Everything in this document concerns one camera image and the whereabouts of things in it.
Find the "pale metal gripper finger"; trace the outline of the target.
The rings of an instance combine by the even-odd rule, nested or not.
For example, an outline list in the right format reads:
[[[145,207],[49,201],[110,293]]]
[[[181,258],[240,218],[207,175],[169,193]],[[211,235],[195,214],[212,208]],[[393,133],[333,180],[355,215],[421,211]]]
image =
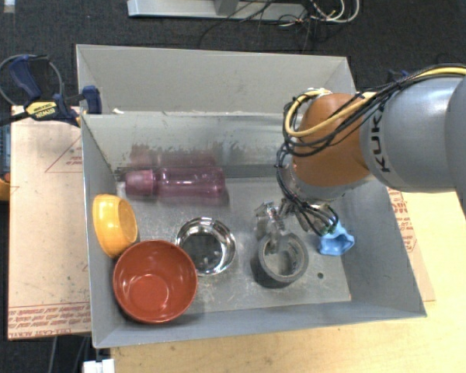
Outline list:
[[[275,207],[269,209],[269,254],[278,254],[288,249],[289,232]]]
[[[270,219],[270,203],[262,203],[255,209],[256,216],[256,239],[260,241],[266,235],[266,226]]]

